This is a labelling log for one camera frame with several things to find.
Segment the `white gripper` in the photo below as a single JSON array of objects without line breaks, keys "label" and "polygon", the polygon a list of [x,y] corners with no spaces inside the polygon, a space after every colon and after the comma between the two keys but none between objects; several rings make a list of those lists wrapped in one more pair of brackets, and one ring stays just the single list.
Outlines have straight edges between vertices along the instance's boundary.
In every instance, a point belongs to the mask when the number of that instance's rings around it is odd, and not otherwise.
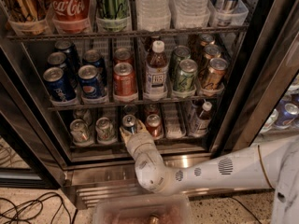
[{"label": "white gripper", "polygon": [[140,154],[156,149],[152,136],[147,133],[146,126],[140,119],[137,121],[137,131],[138,133],[132,134],[120,126],[121,139],[134,160]]}]

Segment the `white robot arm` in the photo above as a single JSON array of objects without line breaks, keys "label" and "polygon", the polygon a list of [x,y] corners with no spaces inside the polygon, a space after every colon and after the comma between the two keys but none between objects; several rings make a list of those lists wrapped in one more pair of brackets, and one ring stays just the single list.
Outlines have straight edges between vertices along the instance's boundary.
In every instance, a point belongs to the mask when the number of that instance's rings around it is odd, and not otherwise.
[{"label": "white robot arm", "polygon": [[273,189],[271,224],[299,223],[299,136],[247,147],[188,168],[167,167],[142,121],[120,128],[143,189],[172,195],[188,189]]}]

